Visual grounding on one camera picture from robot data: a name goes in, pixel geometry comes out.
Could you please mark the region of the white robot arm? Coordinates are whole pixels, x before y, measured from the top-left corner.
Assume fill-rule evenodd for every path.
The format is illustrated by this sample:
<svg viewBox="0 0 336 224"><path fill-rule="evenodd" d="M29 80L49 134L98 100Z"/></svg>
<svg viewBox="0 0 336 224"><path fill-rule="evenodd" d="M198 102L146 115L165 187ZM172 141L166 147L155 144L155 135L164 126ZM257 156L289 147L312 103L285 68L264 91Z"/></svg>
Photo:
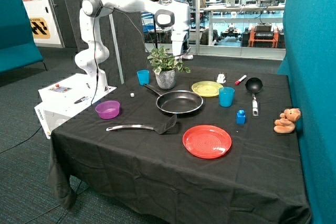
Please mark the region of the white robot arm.
<svg viewBox="0 0 336 224"><path fill-rule="evenodd" d="M186 2L172 1L161 5L151 0L83 0L79 13L80 32L88 49L75 56L75 63L86 72L87 82L94 91L105 92L108 89L106 73L98 66L109 57L109 50L101 40L99 19L114 10L153 14L160 27L172 30L172 54L179 57L189 52L190 7Z"/></svg>

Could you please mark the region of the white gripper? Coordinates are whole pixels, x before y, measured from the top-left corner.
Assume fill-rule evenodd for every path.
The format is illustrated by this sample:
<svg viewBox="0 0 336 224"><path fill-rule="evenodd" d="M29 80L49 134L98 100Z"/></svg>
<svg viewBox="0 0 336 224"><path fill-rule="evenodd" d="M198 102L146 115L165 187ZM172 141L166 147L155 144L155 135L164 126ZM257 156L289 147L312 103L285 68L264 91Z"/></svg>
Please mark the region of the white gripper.
<svg viewBox="0 0 336 224"><path fill-rule="evenodd" d="M183 55L190 50L188 44L189 31L172 31L172 53L173 55Z"/></svg>

